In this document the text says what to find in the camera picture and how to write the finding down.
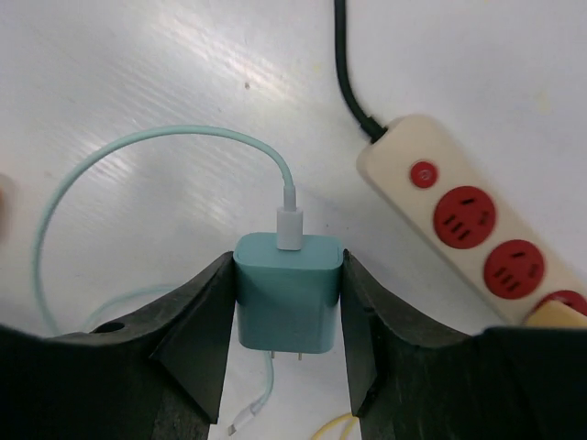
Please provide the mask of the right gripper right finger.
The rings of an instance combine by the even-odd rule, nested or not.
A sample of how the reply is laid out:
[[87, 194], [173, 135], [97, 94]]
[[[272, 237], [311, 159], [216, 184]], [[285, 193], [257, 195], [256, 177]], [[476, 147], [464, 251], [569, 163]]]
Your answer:
[[466, 335], [343, 259], [352, 413], [365, 439], [583, 439], [586, 334], [492, 327]]

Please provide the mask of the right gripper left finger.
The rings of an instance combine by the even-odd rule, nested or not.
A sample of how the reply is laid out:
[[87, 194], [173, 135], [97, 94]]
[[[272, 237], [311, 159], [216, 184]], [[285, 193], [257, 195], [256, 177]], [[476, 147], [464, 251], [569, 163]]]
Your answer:
[[236, 301], [225, 253], [89, 333], [1, 329], [4, 439], [205, 439], [219, 415]]

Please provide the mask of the yellow charger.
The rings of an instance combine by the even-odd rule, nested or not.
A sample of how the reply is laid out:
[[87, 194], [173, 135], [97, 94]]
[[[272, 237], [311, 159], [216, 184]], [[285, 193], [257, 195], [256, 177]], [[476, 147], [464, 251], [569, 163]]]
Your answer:
[[586, 316], [563, 302], [551, 300], [543, 302], [531, 312], [524, 326], [536, 328], [571, 329], [587, 327]]

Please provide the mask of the teal charger with cable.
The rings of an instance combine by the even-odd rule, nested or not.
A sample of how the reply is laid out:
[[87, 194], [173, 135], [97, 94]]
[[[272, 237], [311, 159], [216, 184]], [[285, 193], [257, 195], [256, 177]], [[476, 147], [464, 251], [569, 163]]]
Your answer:
[[323, 354], [334, 345], [343, 247], [303, 233], [301, 209], [277, 211], [276, 231], [237, 243], [239, 343], [249, 349]]

